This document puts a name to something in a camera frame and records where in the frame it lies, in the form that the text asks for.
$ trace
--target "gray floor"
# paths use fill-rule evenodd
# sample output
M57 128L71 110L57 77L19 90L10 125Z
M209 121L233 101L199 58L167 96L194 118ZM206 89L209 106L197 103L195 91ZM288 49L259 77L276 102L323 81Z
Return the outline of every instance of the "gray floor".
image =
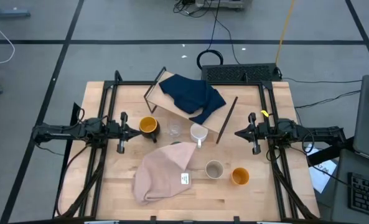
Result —
M369 0L353 0L369 36ZM0 20L0 29L13 40L64 40L78 0L0 0L0 6L26 8L32 17ZM194 19L172 13L173 0L85 0L74 40L209 39L213 16ZM221 10L219 20L234 39L278 40L291 1L254 0L243 12ZM217 25L216 39L228 39ZM362 40L345 1L298 0L286 34L287 40ZM62 45L16 45L14 58L0 65L0 217L39 113ZM73 102L81 103L88 81L113 78L118 69L124 80L153 80L166 66L169 71L200 78L195 61L207 48L202 44L70 45L47 110L45 122L66 124ZM231 46L213 45L235 63ZM277 45L235 45L241 63L274 62ZM0 45L0 60L11 53ZM203 64L216 64L206 55ZM356 80L369 74L364 45L284 45L279 67L285 77L298 80ZM290 83L296 106L331 98L360 88L353 84L306 85ZM358 95L299 110L305 126L341 126L354 134ZM63 152L61 142L48 144ZM50 218L62 158L35 150L10 222Z

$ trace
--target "yellow cable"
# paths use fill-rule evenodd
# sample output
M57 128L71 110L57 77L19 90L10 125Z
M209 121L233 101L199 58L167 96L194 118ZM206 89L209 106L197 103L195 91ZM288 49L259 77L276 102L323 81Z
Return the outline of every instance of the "yellow cable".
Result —
M286 27L288 26L289 18L291 17L292 10L294 9L294 4L295 4L295 0L292 0L291 7L289 8L288 16L286 16L284 30L281 34L281 37L279 38L278 51L277 51L277 55L276 55L276 65L278 64L279 52L281 51L281 46L283 44L283 39L284 39L284 36L285 36Z

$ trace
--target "yellow tag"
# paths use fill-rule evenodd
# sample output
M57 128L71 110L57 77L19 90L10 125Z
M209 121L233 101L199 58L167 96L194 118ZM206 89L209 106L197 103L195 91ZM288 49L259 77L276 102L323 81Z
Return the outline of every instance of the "yellow tag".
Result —
M265 115L267 118L269 117L269 114L265 110L262 110L260 112L263 113L263 115Z

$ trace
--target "white cable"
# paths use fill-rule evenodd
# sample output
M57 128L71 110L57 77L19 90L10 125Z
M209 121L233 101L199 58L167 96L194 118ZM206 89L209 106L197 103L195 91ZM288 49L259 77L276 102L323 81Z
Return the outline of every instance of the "white cable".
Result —
M11 41L3 34L3 32L0 30L0 34L2 34L2 36L10 43L11 47L12 47L12 53L11 53L11 56L9 57L9 59L3 61L3 62L0 62L0 64L2 63L6 63L6 62L9 62L12 57L14 56L14 53L16 52L16 48L14 47L14 45L11 43Z

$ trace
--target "wooden table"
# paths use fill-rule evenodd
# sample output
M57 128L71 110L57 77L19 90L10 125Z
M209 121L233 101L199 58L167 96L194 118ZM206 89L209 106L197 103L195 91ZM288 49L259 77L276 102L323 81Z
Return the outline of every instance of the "wooden table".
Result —
M82 108L86 111L85 118L97 117L102 86L103 82L88 82L82 103ZM113 119L119 121L120 112L125 111L129 116L128 124L132 128L138 128L140 119L150 115L143 98L148 87L118 86ZM279 116L296 121L288 83L273 83L273 87ZM266 159L267 143L260 141L262 152L254 156L253 145L234 135L235 131L248 125L247 117L250 112L256 113L256 122L262 122L258 88L256 86L215 86L215 88L223 97L238 96L238 101L220 143L215 144L218 134L210 132L202 148L195 150L189 163L193 178L192 189L145 206L138 205L134 201L131 184L144 155L174 141L191 141L189 134L191 121L157 108L153 114L161 125L157 144L138 136L126 142L125 154L118 154L116 152L118 140L109 141L97 219L149 220L150 216L155 215L158 220L232 221L234 216L239 216L241 221L279 220L273 173L271 164ZM267 91L265 95L269 105ZM182 134L177 138L169 136L167 125L170 119L177 119L182 123ZM70 157L83 146L83 142L75 141ZM62 212L67 210L83 188L89 155L90 150L87 150L76 158L66 174L59 203ZM224 174L219 180L211 180L205 174L205 165L212 159L221 161L224 165ZM287 161L294 190L310 211L319 216L305 156L287 149ZM249 171L248 185L234 186L230 183L230 172L236 167L244 167ZM283 194L286 215L290 217L284 189ZM93 192L88 198L86 214L90 213Z

